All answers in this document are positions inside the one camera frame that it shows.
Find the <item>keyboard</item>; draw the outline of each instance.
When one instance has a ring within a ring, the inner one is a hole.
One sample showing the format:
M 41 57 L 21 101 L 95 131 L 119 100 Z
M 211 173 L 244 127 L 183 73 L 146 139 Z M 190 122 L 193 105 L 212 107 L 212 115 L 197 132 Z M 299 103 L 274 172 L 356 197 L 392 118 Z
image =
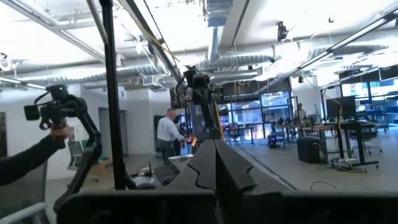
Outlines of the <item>keyboard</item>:
M 180 174 L 180 171 L 173 164 L 169 164 L 156 167 L 154 173 L 162 185 L 167 185 Z

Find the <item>dark pants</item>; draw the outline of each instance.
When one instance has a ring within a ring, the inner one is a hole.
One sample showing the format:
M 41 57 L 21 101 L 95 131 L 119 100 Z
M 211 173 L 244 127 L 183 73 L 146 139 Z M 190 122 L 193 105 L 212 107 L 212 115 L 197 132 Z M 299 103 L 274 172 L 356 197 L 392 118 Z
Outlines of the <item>dark pants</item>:
M 162 153 L 163 162 L 165 165 L 170 164 L 169 157 L 175 156 L 174 142 L 173 141 L 163 141 L 157 140 L 158 147 Z
M 181 143 L 177 139 L 174 141 L 174 149 L 175 149 L 175 155 L 176 156 L 181 155 Z

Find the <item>gray floor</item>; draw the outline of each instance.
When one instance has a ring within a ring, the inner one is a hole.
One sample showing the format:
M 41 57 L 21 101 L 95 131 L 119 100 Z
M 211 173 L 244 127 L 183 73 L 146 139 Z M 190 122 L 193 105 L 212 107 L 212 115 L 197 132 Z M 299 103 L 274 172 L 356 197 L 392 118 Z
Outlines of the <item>gray floor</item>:
M 379 137 L 368 143 L 373 146 L 381 146 L 384 152 L 374 151 L 372 155 L 366 154 L 367 161 L 378 160 L 379 169 L 375 165 L 362 167 L 364 172 L 339 172 L 327 166 L 311 165 L 300 162 L 297 159 L 297 147 L 295 144 L 287 148 L 269 149 L 266 145 L 241 144 L 233 146 L 243 157 L 252 162 L 256 167 L 272 175 L 269 169 L 276 172 L 282 178 L 290 182 L 298 189 L 308 190 L 313 183 L 312 190 L 339 190 L 339 191 L 396 191 L 398 189 L 398 130 L 391 129 L 388 133 L 379 132 Z M 329 150 L 334 150 L 335 141 L 328 140 Z M 153 166 L 160 164 L 160 160 L 154 155 L 140 155 L 126 158 L 126 169 L 134 172 L 147 166 L 151 161 Z M 47 181 L 46 202 L 52 205 L 63 194 L 70 179 Z M 113 187 L 112 175 L 103 177 L 98 183 L 87 180 L 83 190 L 108 190 Z M 49 214 L 55 219 L 52 207 Z

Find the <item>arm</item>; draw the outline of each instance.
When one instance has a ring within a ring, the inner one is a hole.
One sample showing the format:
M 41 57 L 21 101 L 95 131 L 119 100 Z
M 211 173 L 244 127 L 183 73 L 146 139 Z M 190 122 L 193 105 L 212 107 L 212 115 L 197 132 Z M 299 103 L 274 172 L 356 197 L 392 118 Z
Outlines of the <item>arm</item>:
M 54 138 L 48 135 L 31 148 L 0 160 L 0 186 L 11 184 L 38 168 L 57 150 Z
M 168 129 L 169 129 L 170 133 L 172 133 L 173 137 L 175 137 L 179 141 L 182 141 L 185 139 L 185 137 L 179 133 L 177 127 L 173 123 L 167 122 L 167 125 L 168 125 Z

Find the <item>white shirt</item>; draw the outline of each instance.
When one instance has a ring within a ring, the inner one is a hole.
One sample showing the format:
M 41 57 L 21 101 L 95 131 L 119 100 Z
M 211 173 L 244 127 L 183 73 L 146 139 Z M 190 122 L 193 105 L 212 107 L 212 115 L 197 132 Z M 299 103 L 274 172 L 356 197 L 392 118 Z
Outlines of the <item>white shirt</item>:
M 297 115 L 297 110 L 294 111 L 294 117 L 295 118 L 297 118 L 297 117 L 300 118 L 300 124 L 304 123 L 304 117 L 306 117 L 306 116 L 307 116 L 307 114 L 306 114 L 305 110 L 303 110 L 303 109 L 298 111 L 298 115 Z
M 178 139 L 182 141 L 185 137 L 179 133 L 174 122 L 168 116 L 165 116 L 159 120 L 157 125 L 157 139 L 163 141 L 174 141 Z

